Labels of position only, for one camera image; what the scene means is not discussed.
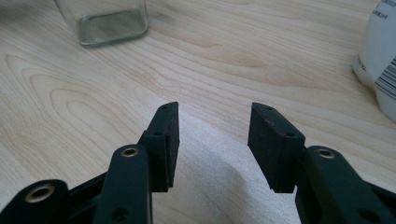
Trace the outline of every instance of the black plastic part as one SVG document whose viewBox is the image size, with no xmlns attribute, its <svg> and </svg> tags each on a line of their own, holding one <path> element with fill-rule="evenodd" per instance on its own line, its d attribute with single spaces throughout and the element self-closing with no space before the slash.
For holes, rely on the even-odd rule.
<svg viewBox="0 0 396 224">
<path fill-rule="evenodd" d="M 117 149 L 111 159 L 94 224 L 151 223 L 148 153 L 143 146 Z"/>
<path fill-rule="evenodd" d="M 337 151 L 310 147 L 303 166 L 323 210 L 320 223 L 396 223 L 388 208 Z"/>
<path fill-rule="evenodd" d="M 152 192 L 167 192 L 173 187 L 177 150 L 178 103 L 173 102 L 158 108 L 144 135 L 148 150 Z"/>
<path fill-rule="evenodd" d="M 373 193 L 379 200 L 388 208 L 388 210 L 396 217 L 396 194 L 382 189 L 374 184 L 367 183 L 372 189 Z"/>
<path fill-rule="evenodd" d="M 304 142 L 304 135 L 274 108 L 253 103 L 247 145 L 274 192 L 293 193 Z"/>
<path fill-rule="evenodd" d="M 101 174 L 73 189 L 70 189 L 70 207 L 68 224 L 92 223 L 96 205 L 105 183 L 106 174 Z"/>
<path fill-rule="evenodd" d="M 69 191 L 62 180 L 42 180 L 21 190 L 0 214 L 0 223 L 65 223 Z"/>
</svg>

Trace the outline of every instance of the light wooden surface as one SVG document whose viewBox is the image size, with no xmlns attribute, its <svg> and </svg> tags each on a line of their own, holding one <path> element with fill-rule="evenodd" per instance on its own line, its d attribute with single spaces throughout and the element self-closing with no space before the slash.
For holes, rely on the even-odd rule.
<svg viewBox="0 0 396 224">
<path fill-rule="evenodd" d="M 155 223 L 299 222 L 247 147 L 252 102 L 396 192 L 396 124 L 351 68 L 377 3 L 147 0 L 147 35 L 84 49 L 52 1 L 0 0 L 0 208 L 38 180 L 101 174 L 173 101 L 175 187 L 154 195 Z"/>
</svg>

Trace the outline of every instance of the screw hole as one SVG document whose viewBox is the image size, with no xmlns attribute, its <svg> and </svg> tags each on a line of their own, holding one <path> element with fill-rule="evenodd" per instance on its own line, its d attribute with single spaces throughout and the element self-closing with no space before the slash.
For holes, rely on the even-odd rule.
<svg viewBox="0 0 396 224">
<path fill-rule="evenodd" d="M 46 200 L 55 191 L 55 187 L 50 184 L 45 184 L 32 189 L 25 197 L 28 203 L 39 203 Z"/>
<path fill-rule="evenodd" d="M 327 150 L 327 149 L 319 149 L 318 150 L 318 154 L 319 156 L 326 158 L 326 159 L 334 159 L 335 155 L 334 153 L 332 153 L 331 151 Z"/>
<path fill-rule="evenodd" d="M 138 153 L 139 153 L 139 149 L 130 147 L 130 148 L 124 149 L 121 152 L 121 155 L 123 157 L 133 157 L 133 156 L 137 155 Z"/>
<path fill-rule="evenodd" d="M 116 210 L 114 210 L 113 214 L 111 215 L 111 218 L 116 221 L 116 222 L 122 222 L 125 219 L 127 219 L 129 216 L 129 211 L 126 207 L 119 207 Z"/>
<path fill-rule="evenodd" d="M 381 218 L 379 218 L 379 216 L 376 213 L 369 211 L 367 209 L 359 210 L 359 215 L 365 220 L 373 223 L 379 223 L 381 221 Z"/>
</svg>

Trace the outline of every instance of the clear glass jar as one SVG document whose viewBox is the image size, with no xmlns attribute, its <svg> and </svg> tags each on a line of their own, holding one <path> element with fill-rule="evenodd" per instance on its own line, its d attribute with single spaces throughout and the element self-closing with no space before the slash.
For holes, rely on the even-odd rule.
<svg viewBox="0 0 396 224">
<path fill-rule="evenodd" d="M 54 1 L 83 46 L 136 38 L 149 27 L 145 0 Z"/>
</svg>

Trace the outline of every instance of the wood grain surface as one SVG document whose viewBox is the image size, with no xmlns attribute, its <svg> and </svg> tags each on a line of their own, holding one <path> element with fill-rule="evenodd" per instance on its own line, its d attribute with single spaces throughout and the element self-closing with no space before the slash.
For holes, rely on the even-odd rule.
<svg viewBox="0 0 396 224">
<path fill-rule="evenodd" d="M 52 1 L 0 0 L 0 208 L 38 180 L 106 171 L 173 101 L 175 187 L 154 194 L 155 223 L 299 222 L 247 146 L 252 102 L 396 192 L 396 124 L 351 68 L 378 1 L 146 3 L 145 36 L 85 49 Z"/>
</svg>

